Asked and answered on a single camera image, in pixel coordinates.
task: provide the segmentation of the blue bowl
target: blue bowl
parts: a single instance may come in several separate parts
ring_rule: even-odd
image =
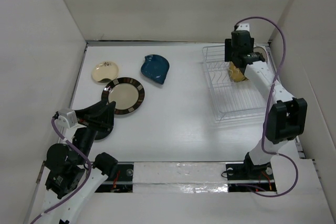
[[[156,83],[163,84],[169,70],[169,62],[160,55],[147,55],[141,73]]]

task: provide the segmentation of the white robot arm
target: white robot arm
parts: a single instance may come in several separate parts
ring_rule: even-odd
[[[274,84],[270,100],[270,110],[267,111],[265,141],[258,142],[255,148],[248,152],[241,167],[235,167],[234,173],[243,174],[244,179],[256,178],[270,167],[271,158],[288,141],[303,133],[307,113],[307,103],[303,98],[297,99],[289,93],[265,63],[264,57],[253,52],[254,39],[248,30],[249,25],[240,25],[231,33],[231,39],[225,40],[225,61],[231,61],[245,77],[258,89],[265,101]]]
[[[109,154],[97,155],[92,165],[87,158],[97,134],[112,131],[115,105],[115,102],[107,104],[102,100],[83,110],[56,112],[51,123],[65,143],[54,144],[48,149],[45,166],[49,174],[43,211],[31,224],[76,223],[85,203],[105,180],[115,174],[118,161]],[[77,129],[72,143],[58,131],[55,121],[67,129]],[[85,163],[88,164],[86,175]],[[83,175],[85,180],[78,186]]]

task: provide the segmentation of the white table surface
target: white table surface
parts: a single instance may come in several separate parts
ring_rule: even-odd
[[[116,116],[112,133],[94,142],[89,158],[107,152],[120,162],[241,161],[261,137],[261,120],[216,123],[204,70],[202,48],[216,44],[145,44],[146,46],[88,47],[73,109],[101,98],[106,84],[91,77],[94,66],[114,61],[119,77],[132,77],[145,89],[142,105]],[[158,54],[170,63],[164,85],[140,73],[144,57]],[[295,143],[281,152],[298,158]]]
[[[202,70],[205,44],[151,47],[89,47],[73,100],[81,109],[99,101],[104,85],[91,79],[92,68],[113,60],[120,76],[139,80],[146,91],[144,103],[134,113],[115,119],[108,139],[93,144],[90,158],[108,152],[126,161],[238,161],[261,136],[261,123],[216,124]],[[140,74],[143,57],[161,54],[171,64],[163,86]],[[279,198],[252,193],[96,193],[81,212],[80,224],[147,223],[334,223],[311,160],[299,159],[294,142],[281,150],[299,169],[297,186]],[[294,168],[286,159],[273,157],[278,192],[294,180]],[[45,192],[45,169],[34,203],[32,220],[41,211]]]

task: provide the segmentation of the white backdrop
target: white backdrop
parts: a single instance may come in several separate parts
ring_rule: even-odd
[[[22,223],[85,41],[62,0],[0,0],[0,216]]]
[[[223,42],[239,19],[278,20],[288,0],[65,0],[85,39]],[[273,28],[251,22],[257,42]]]
[[[336,16],[334,0],[293,0],[284,15],[287,57],[281,74],[286,88],[308,103],[300,137],[308,158],[316,160],[323,189],[336,217]],[[279,35],[271,44],[275,62],[282,55]]]

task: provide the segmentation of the wire dish rack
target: wire dish rack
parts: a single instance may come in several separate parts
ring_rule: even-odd
[[[253,83],[230,79],[229,62],[224,61],[224,45],[204,47],[203,57],[217,121],[265,115],[266,102]],[[271,59],[267,58],[273,70]]]

